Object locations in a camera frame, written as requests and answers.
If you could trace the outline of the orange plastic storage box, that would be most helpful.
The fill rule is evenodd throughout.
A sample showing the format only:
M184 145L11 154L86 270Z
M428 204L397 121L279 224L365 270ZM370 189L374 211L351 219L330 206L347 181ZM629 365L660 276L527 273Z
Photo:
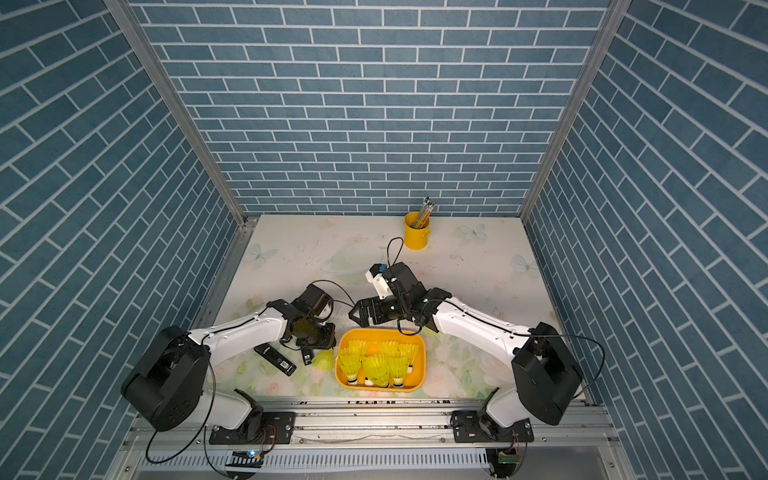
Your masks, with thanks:
M352 329L339 343L334 375L344 388L410 393L426 378L426 346L416 335L391 329Z

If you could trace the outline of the black robot base joint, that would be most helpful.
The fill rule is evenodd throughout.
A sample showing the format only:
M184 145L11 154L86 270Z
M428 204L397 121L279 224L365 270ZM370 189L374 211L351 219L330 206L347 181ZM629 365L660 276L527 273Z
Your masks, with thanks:
M529 411L515 387L494 391L477 410L453 411L450 426L456 443L534 440Z

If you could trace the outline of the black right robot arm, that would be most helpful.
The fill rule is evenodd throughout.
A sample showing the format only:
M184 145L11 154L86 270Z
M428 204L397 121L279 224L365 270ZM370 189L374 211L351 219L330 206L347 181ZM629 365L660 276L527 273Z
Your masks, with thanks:
M481 410L486 430L509 429L531 417L548 425L560 423L584 373L554 327L512 324L483 313L446 290L426 288L403 262L375 264L366 280L376 295L352 307L349 318L357 325L410 321L468 342L512 373L514 384L492 393Z

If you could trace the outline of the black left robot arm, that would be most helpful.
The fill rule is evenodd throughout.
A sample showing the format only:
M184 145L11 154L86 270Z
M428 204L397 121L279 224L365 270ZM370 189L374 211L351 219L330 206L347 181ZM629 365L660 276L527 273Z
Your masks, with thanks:
M327 350L335 345L335 326L323 318L332 310L330 295L315 285L291 302L267 303L264 310L209 328L161 330L121 387L122 396L158 432L180 425L206 425L231 443L254 441L262 432L263 408L248 394L207 388L210 371L261 345L294 339L300 348Z

